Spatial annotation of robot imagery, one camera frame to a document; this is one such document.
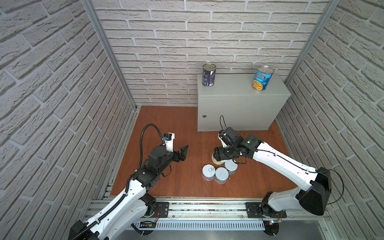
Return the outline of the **yellow label pull-tab can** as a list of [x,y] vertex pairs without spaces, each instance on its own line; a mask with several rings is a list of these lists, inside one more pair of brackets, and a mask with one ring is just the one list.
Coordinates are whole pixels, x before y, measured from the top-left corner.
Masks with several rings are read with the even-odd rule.
[[226,161],[217,161],[214,154],[212,154],[212,161],[215,165],[223,165]]

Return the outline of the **blue label soup can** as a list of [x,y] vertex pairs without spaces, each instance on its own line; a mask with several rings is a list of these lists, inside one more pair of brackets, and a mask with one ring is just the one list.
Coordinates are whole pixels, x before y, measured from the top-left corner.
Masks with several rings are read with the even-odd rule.
[[258,66],[252,87],[257,91],[266,90],[274,72],[275,69],[270,66]]

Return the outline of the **dark purple label can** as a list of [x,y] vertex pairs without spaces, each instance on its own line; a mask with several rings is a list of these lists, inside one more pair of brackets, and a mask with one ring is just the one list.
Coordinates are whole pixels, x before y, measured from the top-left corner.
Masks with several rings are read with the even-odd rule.
[[212,87],[214,85],[216,76],[216,66],[214,64],[203,65],[202,84],[205,87]]

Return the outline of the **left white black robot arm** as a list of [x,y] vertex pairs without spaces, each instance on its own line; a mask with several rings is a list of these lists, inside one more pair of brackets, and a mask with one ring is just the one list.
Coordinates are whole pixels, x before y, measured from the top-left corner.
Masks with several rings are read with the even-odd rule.
[[126,188],[106,207],[86,220],[77,221],[70,229],[69,240],[114,240],[136,220],[151,216],[156,199],[148,191],[163,176],[171,162],[185,161],[188,145],[170,152],[157,146],[146,163],[128,178]]

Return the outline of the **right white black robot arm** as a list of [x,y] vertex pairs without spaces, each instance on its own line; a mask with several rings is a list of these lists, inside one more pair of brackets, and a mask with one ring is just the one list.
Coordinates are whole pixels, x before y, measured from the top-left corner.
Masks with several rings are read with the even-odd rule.
[[222,146],[214,149],[216,161],[245,157],[262,163],[296,184],[284,192],[268,192],[259,205],[263,217],[274,217],[285,210],[306,210],[322,216],[332,192],[331,173],[325,168],[315,169],[284,155],[260,138],[249,135],[243,138],[232,128],[221,130],[218,138]]

